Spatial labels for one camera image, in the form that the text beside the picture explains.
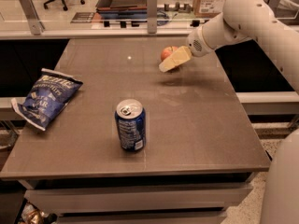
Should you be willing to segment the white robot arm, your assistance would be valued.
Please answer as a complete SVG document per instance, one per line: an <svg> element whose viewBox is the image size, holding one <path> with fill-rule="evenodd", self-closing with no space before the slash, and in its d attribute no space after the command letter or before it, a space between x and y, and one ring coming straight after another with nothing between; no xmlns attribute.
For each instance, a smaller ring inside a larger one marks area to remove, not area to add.
<svg viewBox="0 0 299 224"><path fill-rule="evenodd" d="M264 0L226 0L222 13L193 30L184 46L159 64L163 72L226 45L253 39L299 92L299 33L279 21ZM260 224L299 224L299 130L280 144L271 162Z"/></svg>

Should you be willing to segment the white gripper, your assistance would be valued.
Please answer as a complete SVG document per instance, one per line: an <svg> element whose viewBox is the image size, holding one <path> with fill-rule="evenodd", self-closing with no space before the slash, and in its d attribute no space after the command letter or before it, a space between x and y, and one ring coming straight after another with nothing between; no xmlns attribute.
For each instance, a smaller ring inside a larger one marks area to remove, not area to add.
<svg viewBox="0 0 299 224"><path fill-rule="evenodd" d="M197 27L188 35L187 45L188 47L177 47L176 51L159 64L159 69L162 72L168 72L189 61L192 55L203 57L213 51L204 39L202 27Z"/></svg>

